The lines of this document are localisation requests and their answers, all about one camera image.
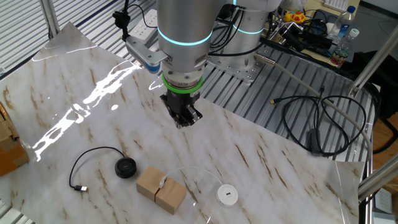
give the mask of green ring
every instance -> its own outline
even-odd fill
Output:
[[[199,81],[199,83],[198,83],[197,85],[195,85],[195,86],[192,87],[192,88],[186,89],[186,90],[182,90],[182,89],[175,88],[175,87],[171,86],[171,85],[166,81],[166,79],[165,79],[165,77],[164,77],[164,73],[162,73],[162,81],[163,81],[163,84],[166,86],[166,88],[169,89],[170,91],[174,92],[174,93],[178,93],[178,94],[189,94],[189,93],[194,93],[194,92],[196,92],[197,90],[200,89],[201,85],[203,84],[203,77],[200,77],[200,81]]]

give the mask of blue light ring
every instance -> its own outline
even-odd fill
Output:
[[[260,31],[257,31],[257,32],[247,32],[247,31],[243,31],[243,30],[241,30],[241,29],[238,29],[238,31],[240,31],[240,32],[242,32],[242,33],[244,33],[244,34],[259,34],[259,33],[261,33],[263,30],[264,30],[264,28],[262,28]]]
[[[211,32],[210,32],[210,35],[209,35],[208,37],[204,38],[203,40],[196,41],[196,42],[179,42],[179,41],[172,40],[172,39],[166,37],[166,35],[164,35],[164,34],[162,33],[162,31],[160,31],[159,28],[157,28],[157,31],[159,32],[159,34],[160,34],[165,40],[169,41],[169,42],[172,43],[172,44],[176,44],[176,45],[180,45],[180,46],[195,46],[195,45],[202,44],[202,43],[206,42],[206,41],[211,37],[211,35],[213,34],[213,31],[211,31]]]

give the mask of white puck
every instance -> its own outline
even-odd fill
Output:
[[[229,184],[224,184],[217,190],[217,201],[225,207],[231,207],[238,201],[238,191]]]

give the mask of usb connector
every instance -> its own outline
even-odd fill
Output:
[[[76,185],[76,186],[74,187],[74,189],[77,190],[77,191],[87,191],[87,187],[85,187],[85,186],[80,186],[80,185]]]

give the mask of brown cardboard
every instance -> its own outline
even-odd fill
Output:
[[[1,102],[0,113],[0,176],[2,176],[29,162],[29,157]]]
[[[7,174],[19,166],[29,162],[29,157],[20,142],[8,152],[0,152],[0,176]]]
[[[6,120],[8,127],[11,130],[13,140],[16,140],[17,138],[19,138],[17,129],[13,125],[12,119],[8,115],[7,111],[5,110],[4,105],[1,102],[0,102],[0,113],[3,116],[3,118]]]
[[[4,139],[12,136],[11,129],[8,126],[7,121],[0,122],[0,139]]]
[[[11,137],[6,137],[0,140],[0,153],[8,152],[14,149],[19,143],[18,140],[14,141]]]
[[[184,186],[168,178],[156,194],[155,203],[174,215],[186,194],[187,189]]]
[[[164,173],[149,166],[137,181],[137,191],[155,202],[155,194],[159,190],[159,183],[164,176]]]

